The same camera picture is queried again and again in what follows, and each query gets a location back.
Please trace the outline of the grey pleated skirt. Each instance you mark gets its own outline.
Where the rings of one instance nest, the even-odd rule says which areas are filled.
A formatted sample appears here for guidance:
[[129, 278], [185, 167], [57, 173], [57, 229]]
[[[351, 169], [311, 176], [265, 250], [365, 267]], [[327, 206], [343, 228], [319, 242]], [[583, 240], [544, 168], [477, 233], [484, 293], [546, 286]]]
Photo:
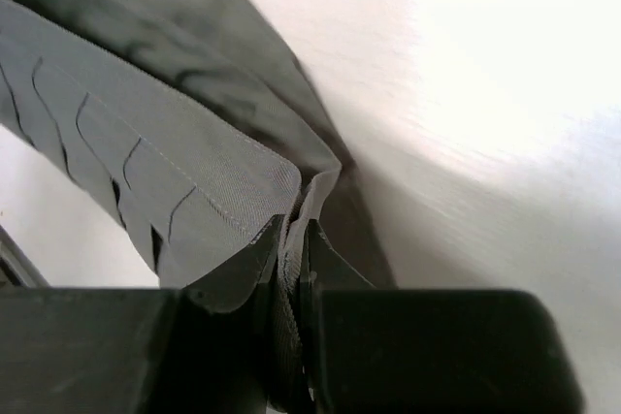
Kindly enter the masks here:
[[1, 0], [1, 122], [122, 225], [164, 285], [282, 218], [277, 407], [309, 395], [293, 301], [309, 225], [373, 284], [393, 283], [351, 155], [249, 0]]

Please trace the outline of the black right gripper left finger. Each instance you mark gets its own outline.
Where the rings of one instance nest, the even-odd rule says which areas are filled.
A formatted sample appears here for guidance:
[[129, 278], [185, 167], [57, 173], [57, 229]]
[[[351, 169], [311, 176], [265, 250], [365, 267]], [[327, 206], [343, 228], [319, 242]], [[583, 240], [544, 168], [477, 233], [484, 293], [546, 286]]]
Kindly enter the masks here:
[[53, 288], [1, 238], [5, 413], [263, 413], [281, 218], [183, 289]]

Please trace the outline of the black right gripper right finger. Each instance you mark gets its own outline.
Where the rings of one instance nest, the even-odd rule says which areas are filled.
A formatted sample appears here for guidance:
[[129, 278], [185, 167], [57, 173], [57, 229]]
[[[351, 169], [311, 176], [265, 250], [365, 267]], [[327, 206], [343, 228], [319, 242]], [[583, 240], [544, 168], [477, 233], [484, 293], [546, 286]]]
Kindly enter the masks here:
[[308, 226], [299, 278], [320, 413], [580, 413], [557, 326], [512, 289], [380, 289]]

